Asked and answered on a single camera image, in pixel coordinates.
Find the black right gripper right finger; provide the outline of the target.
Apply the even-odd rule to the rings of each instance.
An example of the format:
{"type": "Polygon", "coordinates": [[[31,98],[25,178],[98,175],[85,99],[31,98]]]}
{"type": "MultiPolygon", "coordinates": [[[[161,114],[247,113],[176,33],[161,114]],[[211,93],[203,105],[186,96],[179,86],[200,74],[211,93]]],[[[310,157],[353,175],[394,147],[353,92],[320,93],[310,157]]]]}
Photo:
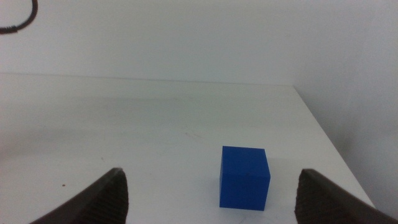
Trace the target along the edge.
{"type": "Polygon", "coordinates": [[[314,169],[299,175],[294,213],[300,224],[397,224],[314,169]]]}

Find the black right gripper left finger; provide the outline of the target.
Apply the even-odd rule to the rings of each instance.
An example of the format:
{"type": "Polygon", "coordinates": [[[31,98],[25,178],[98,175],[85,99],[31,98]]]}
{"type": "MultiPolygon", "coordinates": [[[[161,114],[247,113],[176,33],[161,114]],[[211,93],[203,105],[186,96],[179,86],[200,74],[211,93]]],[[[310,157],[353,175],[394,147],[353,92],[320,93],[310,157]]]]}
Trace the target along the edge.
{"type": "Polygon", "coordinates": [[[85,190],[33,221],[33,224],[125,224],[129,209],[127,178],[112,168],[85,190]]]}

